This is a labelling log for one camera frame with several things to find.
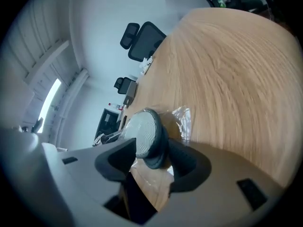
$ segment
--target wooden table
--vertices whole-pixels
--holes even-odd
[[[303,60],[295,38],[261,16],[233,9],[195,9],[154,54],[128,118],[151,107],[171,138],[172,112],[191,112],[191,141],[235,152],[282,187],[301,162]],[[168,199],[173,176],[139,160],[131,172],[152,205]]]

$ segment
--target light fixture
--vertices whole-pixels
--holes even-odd
[[[43,131],[43,126],[44,126],[44,122],[45,122],[45,119],[46,119],[46,115],[47,115],[47,111],[51,105],[51,102],[53,100],[53,97],[55,96],[59,86],[61,85],[61,81],[59,79],[57,79],[54,84],[52,85],[52,88],[51,90],[49,91],[49,93],[47,94],[46,96],[46,99],[43,103],[43,106],[42,106],[42,109],[41,109],[41,112],[40,112],[40,115],[39,115],[39,119],[43,118],[43,123],[41,125],[41,128],[38,130],[38,133],[42,133]]]

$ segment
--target wood grain surface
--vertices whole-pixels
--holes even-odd
[[[195,9],[154,54],[128,118],[145,108],[161,114],[190,109],[190,140],[235,152],[287,187],[302,155],[303,60],[295,38],[261,16],[233,9]],[[173,181],[142,161],[131,172],[160,210]]]

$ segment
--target desk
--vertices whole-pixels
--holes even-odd
[[[195,9],[155,52],[125,115],[186,105],[191,141],[235,152],[287,187],[301,162],[302,80],[298,44],[278,24],[239,10]],[[178,138],[173,125],[168,132]],[[141,160],[131,172],[160,210],[172,175]]]

